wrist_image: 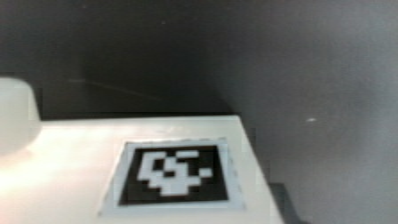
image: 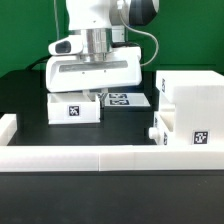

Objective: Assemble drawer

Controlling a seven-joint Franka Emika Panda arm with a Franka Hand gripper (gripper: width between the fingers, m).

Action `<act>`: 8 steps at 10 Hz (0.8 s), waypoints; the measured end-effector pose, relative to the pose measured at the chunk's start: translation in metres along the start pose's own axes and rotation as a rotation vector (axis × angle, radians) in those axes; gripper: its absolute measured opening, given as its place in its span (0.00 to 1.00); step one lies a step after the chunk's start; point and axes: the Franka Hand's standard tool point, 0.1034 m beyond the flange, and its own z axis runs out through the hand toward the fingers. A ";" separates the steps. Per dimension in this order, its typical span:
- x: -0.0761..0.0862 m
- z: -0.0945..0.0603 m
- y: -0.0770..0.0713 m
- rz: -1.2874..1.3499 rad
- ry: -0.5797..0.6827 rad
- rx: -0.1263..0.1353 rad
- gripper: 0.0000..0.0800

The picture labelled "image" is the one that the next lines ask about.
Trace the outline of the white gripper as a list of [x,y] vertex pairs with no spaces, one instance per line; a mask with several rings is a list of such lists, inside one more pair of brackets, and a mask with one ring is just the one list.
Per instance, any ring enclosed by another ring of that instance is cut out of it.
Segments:
[[142,81],[139,47],[115,48],[101,62],[84,62],[77,56],[52,56],[46,66],[46,87],[50,92],[83,91],[94,101],[104,101],[112,87],[135,86]]

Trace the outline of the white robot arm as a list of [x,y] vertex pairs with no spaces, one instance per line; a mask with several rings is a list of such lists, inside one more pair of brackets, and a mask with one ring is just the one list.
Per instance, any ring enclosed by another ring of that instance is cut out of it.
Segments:
[[136,86],[141,48],[114,36],[118,27],[149,24],[159,0],[66,0],[69,35],[49,45],[46,88],[63,93]]

